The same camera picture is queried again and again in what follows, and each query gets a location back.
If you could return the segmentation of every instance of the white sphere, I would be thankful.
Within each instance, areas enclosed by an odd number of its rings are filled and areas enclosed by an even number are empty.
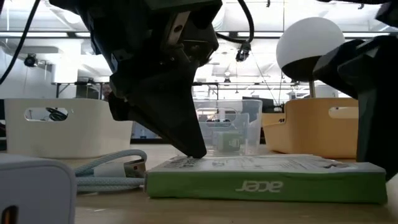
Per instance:
[[[277,63],[290,78],[294,78],[300,72],[302,74],[298,76],[310,76],[312,74],[309,73],[319,57],[344,42],[343,32],[334,22],[321,17],[302,19],[292,24],[280,37],[276,49]]]

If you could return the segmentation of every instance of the cable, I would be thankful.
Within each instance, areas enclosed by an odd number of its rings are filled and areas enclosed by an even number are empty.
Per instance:
[[[249,22],[249,38],[246,40],[240,40],[240,39],[235,39],[232,37],[228,37],[222,34],[219,34],[216,32],[216,36],[218,38],[227,40],[229,42],[232,43],[236,43],[236,44],[247,44],[247,43],[251,43],[254,39],[254,21],[253,21],[253,17],[251,16],[250,10],[248,8],[248,6],[246,5],[246,3],[244,2],[244,0],[238,0],[238,3],[241,5],[242,10],[244,12],[244,14],[246,15],[246,18],[248,19]]]
[[[32,10],[30,11],[29,17],[26,21],[26,25],[25,25],[25,29],[24,32],[22,33],[21,39],[19,41],[19,44],[17,46],[17,49],[15,50],[14,56],[12,56],[11,62],[7,67],[7,70],[4,72],[4,74],[2,75],[2,77],[0,78],[0,85],[5,81],[5,79],[7,78],[7,76],[10,74],[17,58],[19,55],[19,52],[22,49],[22,46],[24,45],[27,33],[29,31],[30,25],[33,21],[33,17],[35,16],[37,7],[39,6],[40,0],[35,0],[35,3],[33,4]]]
[[[49,118],[53,121],[65,121],[68,118],[68,115],[54,108],[46,108],[46,110],[50,113]]]
[[[144,178],[132,177],[94,177],[94,168],[106,162],[119,159],[126,156],[140,156],[144,162],[147,160],[147,154],[138,149],[130,149],[116,152],[101,157],[91,163],[75,169],[77,191],[78,192],[114,192],[119,190],[136,189],[144,185]]]

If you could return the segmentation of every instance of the camera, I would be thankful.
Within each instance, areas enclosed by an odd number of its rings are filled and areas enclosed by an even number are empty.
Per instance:
[[[37,67],[39,61],[36,58],[36,54],[27,54],[27,57],[24,60],[24,64],[27,67],[34,68]]]
[[[249,52],[251,51],[250,43],[242,44],[241,48],[238,50],[236,54],[237,62],[244,62],[249,57]]]

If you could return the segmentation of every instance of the table surface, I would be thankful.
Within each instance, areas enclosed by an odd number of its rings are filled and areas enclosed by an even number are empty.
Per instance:
[[[139,145],[150,169],[176,155],[168,145]],[[88,160],[64,161],[72,167]],[[398,177],[387,183],[389,203],[250,202],[237,200],[151,199],[142,189],[118,194],[79,195],[76,224],[136,223],[398,223]]]

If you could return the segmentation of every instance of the ceiling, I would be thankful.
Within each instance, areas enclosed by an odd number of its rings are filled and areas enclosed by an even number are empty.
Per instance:
[[[248,31],[248,23],[237,0],[223,0],[224,6],[213,25],[218,31]],[[354,32],[388,32],[395,29],[373,19],[379,6],[366,5],[358,9],[359,4],[341,2],[320,3],[316,0],[271,0],[267,7],[265,0],[245,0],[255,22],[256,31],[283,32],[291,24],[306,17],[324,17],[332,20],[345,31]],[[34,0],[6,0],[0,17],[1,31],[22,31]],[[86,32],[81,19],[67,11],[51,6],[48,0],[41,1],[36,12],[31,31],[75,31]],[[6,42],[9,48],[17,45],[17,39]],[[80,45],[78,53],[81,63],[81,74],[92,77],[103,77],[111,74],[102,56],[90,55],[92,51],[89,40],[65,39],[27,39],[25,49],[52,46],[58,52],[46,53],[41,49],[37,53],[41,60],[56,63],[61,54],[71,45]],[[235,55],[239,46],[220,41],[220,48],[213,54],[209,65],[198,70],[197,80],[206,82],[223,81],[229,73],[232,82],[279,82],[281,71],[275,63],[277,39],[256,39],[252,43],[252,54],[244,63],[236,63]]]

